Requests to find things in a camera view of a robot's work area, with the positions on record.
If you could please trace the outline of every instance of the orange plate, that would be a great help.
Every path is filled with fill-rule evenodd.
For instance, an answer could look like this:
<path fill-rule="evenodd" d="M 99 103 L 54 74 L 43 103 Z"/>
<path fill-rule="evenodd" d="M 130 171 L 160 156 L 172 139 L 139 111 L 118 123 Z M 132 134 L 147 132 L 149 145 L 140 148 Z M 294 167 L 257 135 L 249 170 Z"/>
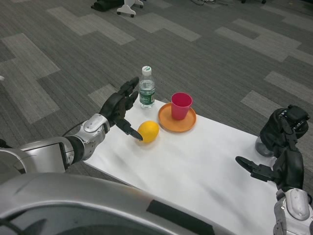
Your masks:
<path fill-rule="evenodd" d="M 161 125 L 174 132 L 189 131 L 197 121 L 196 112 L 190 109 L 183 120 L 175 120 L 172 118 L 172 106 L 171 103 L 163 105 L 158 112 L 158 120 Z"/>

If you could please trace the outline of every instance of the water bottle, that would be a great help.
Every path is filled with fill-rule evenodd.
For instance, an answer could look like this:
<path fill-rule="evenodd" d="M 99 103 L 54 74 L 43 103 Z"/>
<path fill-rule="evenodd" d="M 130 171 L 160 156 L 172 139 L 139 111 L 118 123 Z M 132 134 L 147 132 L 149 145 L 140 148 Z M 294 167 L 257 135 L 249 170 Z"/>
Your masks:
<path fill-rule="evenodd" d="M 256 151 L 258 151 L 259 154 L 261 154 L 264 157 L 274 156 L 274 153 L 266 148 L 265 144 L 263 144 L 260 137 L 258 137 L 255 141 L 255 149 Z"/>
<path fill-rule="evenodd" d="M 142 76 L 139 81 L 139 99 L 142 108 L 151 108 L 155 103 L 155 80 L 152 77 L 150 66 L 142 68 Z"/>

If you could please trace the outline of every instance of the gray carpet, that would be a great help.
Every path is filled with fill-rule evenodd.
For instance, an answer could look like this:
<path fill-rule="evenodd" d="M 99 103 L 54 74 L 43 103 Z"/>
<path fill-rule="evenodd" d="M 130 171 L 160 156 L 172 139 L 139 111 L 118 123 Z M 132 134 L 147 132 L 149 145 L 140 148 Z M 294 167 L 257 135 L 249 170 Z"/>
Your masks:
<path fill-rule="evenodd" d="M 0 138 L 62 135 L 150 65 L 156 98 L 177 91 L 199 115 L 257 135 L 270 113 L 313 114 L 313 8 L 295 0 L 148 0 L 134 18 L 94 0 L 0 1 Z M 313 194 L 313 125 L 299 141 Z M 69 173 L 113 180 L 77 164 Z"/>

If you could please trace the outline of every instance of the white tablecloth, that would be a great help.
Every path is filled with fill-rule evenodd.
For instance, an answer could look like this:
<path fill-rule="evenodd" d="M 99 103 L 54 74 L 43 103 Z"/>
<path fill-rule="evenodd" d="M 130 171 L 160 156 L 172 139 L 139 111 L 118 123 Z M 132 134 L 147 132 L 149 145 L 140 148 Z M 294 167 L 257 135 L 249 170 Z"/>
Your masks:
<path fill-rule="evenodd" d="M 163 102 L 150 110 L 139 103 L 126 114 L 137 129 L 157 120 Z M 259 155 L 256 136 L 198 116 L 186 133 L 160 129 L 143 144 L 113 127 L 93 156 L 85 161 L 121 181 L 198 213 L 238 235 L 269 235 L 275 224 L 276 186 L 250 177 L 236 156 L 270 165 Z"/>

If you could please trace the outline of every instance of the pink cup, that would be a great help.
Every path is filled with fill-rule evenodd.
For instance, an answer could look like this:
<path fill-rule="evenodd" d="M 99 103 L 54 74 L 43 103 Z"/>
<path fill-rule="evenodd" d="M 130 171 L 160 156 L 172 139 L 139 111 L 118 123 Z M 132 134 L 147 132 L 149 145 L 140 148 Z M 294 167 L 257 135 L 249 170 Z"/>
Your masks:
<path fill-rule="evenodd" d="M 193 99 L 190 95 L 184 92 L 175 93 L 172 96 L 172 118 L 176 120 L 183 120 L 191 105 Z"/>

